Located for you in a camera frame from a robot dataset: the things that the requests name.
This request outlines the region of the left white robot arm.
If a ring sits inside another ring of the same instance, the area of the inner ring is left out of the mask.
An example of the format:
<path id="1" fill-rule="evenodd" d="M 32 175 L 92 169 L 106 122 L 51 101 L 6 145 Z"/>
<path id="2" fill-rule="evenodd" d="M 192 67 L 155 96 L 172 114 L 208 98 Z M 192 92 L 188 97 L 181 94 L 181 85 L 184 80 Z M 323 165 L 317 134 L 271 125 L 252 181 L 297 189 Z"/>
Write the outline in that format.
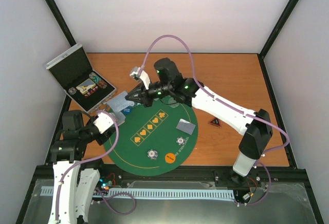
<path id="1" fill-rule="evenodd" d="M 50 149 L 54 186 L 49 223 L 87 223 L 95 187 L 107 178 L 101 156 L 83 157 L 89 143 L 96 140 L 103 145 L 118 130 L 117 117 L 99 110 L 85 123 L 85 114 L 66 111 L 63 128 Z"/>

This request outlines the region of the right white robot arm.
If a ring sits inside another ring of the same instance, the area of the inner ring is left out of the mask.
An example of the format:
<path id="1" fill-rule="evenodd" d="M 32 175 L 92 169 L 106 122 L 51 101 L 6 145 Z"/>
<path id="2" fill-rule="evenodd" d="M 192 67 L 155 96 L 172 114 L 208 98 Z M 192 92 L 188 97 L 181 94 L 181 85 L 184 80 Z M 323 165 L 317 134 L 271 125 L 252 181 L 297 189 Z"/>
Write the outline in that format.
<path id="1" fill-rule="evenodd" d="M 269 113 L 263 109 L 243 108 L 217 95 L 203 83 L 183 77 L 176 64 L 168 58 L 158 60 L 154 68 L 159 78 L 157 82 L 152 82 L 140 67 L 132 69 L 130 77 L 139 83 L 125 99 L 151 107 L 154 99 L 170 96 L 177 103 L 202 110 L 225 122 L 242 135 L 240 152 L 232 169 L 246 177 L 272 138 Z"/>

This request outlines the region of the blue small blind button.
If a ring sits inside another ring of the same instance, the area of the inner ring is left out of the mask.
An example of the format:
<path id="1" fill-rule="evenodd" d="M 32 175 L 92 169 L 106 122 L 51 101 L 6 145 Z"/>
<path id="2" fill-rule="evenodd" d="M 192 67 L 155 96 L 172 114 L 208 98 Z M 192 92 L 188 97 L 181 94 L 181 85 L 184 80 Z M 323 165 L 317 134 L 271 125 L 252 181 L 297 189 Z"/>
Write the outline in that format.
<path id="1" fill-rule="evenodd" d="M 124 115 L 129 115 L 132 112 L 132 107 L 128 106 L 121 111 Z"/>

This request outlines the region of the deck of playing cards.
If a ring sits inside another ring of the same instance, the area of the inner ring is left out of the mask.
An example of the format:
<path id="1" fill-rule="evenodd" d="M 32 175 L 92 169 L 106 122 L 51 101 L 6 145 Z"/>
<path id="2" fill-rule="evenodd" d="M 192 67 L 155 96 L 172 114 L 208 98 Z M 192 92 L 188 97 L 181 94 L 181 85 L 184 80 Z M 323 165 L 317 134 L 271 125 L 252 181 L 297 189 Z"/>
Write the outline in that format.
<path id="1" fill-rule="evenodd" d="M 116 113 L 113 113 L 113 115 L 116 118 L 118 126 L 120 126 L 121 124 L 123 124 L 125 122 L 125 115 L 122 112 L 116 112 Z"/>

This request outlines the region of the dealt blue-backed playing card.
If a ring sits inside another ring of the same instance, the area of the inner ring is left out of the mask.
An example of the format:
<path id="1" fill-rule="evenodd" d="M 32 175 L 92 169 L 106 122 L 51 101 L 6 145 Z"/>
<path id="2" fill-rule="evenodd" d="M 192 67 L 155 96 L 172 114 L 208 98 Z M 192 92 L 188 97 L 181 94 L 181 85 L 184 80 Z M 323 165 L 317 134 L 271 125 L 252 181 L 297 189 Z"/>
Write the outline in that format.
<path id="1" fill-rule="evenodd" d="M 186 134 L 192 135 L 196 128 L 196 125 L 187 120 L 180 119 L 176 128 Z"/>

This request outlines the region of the orange big blind button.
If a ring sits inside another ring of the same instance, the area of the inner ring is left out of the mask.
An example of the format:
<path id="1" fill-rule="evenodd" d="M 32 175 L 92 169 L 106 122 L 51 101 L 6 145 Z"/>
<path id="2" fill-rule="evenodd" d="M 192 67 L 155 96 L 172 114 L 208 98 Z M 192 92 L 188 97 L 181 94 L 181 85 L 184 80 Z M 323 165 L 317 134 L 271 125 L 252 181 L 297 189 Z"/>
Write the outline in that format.
<path id="1" fill-rule="evenodd" d="M 167 153 L 165 155 L 165 162 L 168 164 L 172 164 L 176 161 L 176 156 L 174 153 Z"/>

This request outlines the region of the white blue chip stack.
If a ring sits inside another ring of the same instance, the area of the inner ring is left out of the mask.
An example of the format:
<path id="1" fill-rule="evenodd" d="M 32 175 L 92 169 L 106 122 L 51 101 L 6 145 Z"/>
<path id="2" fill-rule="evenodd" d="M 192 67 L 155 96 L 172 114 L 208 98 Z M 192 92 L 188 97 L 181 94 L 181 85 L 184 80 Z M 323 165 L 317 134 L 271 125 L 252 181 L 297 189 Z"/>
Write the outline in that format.
<path id="1" fill-rule="evenodd" d="M 157 152 L 156 150 L 151 149 L 151 150 L 149 150 L 149 151 L 147 152 L 147 156 L 148 156 L 151 160 L 156 160 L 157 157 L 158 157 L 158 152 Z"/>
<path id="2" fill-rule="evenodd" d="M 179 137 L 177 138 L 176 142 L 178 145 L 183 145 L 186 141 L 183 137 Z"/>

